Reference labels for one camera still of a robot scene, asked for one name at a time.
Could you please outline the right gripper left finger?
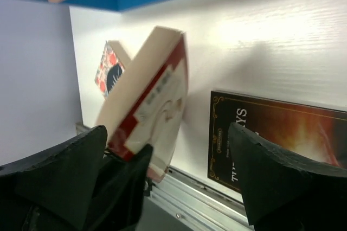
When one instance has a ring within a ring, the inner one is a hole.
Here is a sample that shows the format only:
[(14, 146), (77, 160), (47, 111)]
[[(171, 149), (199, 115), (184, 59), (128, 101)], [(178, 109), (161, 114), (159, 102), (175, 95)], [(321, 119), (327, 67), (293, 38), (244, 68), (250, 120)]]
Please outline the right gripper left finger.
[(1, 230), (82, 230), (107, 141), (96, 126), (1, 166)]

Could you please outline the aluminium mounting rail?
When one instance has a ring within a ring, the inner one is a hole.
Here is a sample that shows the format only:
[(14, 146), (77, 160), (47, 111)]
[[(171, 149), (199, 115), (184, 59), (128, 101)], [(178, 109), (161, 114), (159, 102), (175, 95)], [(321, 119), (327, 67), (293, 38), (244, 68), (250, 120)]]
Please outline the aluminium mounting rail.
[(147, 200), (192, 230), (252, 230), (241, 195), (207, 178), (208, 143), (178, 132), (176, 150), (164, 179), (147, 180)]

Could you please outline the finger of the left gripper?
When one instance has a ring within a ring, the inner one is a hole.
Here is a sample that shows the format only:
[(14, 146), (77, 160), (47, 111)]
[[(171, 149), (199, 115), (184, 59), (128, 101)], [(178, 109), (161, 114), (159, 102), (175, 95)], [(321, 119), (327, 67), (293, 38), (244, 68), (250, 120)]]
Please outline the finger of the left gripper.
[(89, 205), (89, 230), (136, 229), (152, 152), (152, 146), (146, 144), (125, 161), (106, 149)]

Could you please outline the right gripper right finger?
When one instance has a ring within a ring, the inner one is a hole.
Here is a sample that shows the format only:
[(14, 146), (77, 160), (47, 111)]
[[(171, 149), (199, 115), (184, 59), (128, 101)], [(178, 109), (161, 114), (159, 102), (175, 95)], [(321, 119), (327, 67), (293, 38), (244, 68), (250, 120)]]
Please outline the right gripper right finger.
[(255, 230), (346, 230), (346, 170), (231, 123), (230, 152)]

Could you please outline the Three Days to See book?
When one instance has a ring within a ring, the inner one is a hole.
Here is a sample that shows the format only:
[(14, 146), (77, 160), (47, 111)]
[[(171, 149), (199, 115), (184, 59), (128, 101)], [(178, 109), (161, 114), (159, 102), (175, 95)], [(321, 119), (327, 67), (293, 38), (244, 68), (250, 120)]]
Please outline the Three Days to See book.
[(231, 123), (310, 159), (346, 168), (346, 112), (225, 91), (210, 94), (209, 179), (235, 191)]

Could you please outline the brown Edward Tulane book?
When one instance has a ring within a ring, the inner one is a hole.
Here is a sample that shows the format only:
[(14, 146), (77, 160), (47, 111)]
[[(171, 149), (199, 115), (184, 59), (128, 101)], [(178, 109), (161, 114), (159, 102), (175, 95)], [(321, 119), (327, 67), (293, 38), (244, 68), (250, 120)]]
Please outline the brown Edward Tulane book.
[(153, 147), (147, 176), (162, 181), (174, 155), (188, 93), (185, 33), (156, 26), (104, 101), (96, 125), (107, 147), (130, 161)]

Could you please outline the Little Women book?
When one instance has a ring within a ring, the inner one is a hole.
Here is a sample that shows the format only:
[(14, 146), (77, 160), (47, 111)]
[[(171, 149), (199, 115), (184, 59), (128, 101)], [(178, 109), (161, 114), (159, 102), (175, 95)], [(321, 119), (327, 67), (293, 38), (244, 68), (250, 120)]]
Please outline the Little Women book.
[(105, 42), (94, 79), (95, 84), (105, 99), (130, 62), (131, 58), (119, 41)]

